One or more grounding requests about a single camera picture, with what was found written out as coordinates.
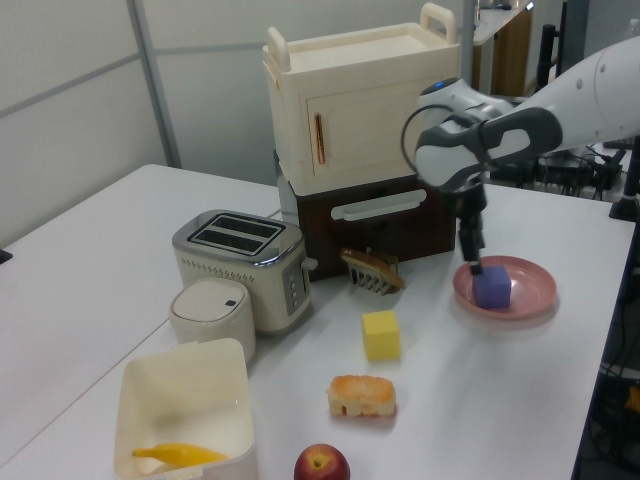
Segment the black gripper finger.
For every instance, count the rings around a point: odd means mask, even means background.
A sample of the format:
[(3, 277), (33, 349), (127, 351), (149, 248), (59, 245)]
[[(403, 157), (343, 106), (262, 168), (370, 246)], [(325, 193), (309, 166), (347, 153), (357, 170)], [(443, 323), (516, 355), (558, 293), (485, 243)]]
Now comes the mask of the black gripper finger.
[(485, 247), (484, 236), (480, 227), (461, 227), (459, 242), (463, 259), (472, 275), (481, 275), (483, 267), (480, 260), (480, 250)]

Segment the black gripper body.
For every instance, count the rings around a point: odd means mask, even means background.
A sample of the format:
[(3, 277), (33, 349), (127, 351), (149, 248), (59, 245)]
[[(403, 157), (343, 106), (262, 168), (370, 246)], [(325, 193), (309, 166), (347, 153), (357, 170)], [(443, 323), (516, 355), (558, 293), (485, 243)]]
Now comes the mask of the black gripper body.
[(483, 182), (469, 183), (453, 193), (453, 213), (460, 228), (481, 229), (482, 212), (487, 206)]

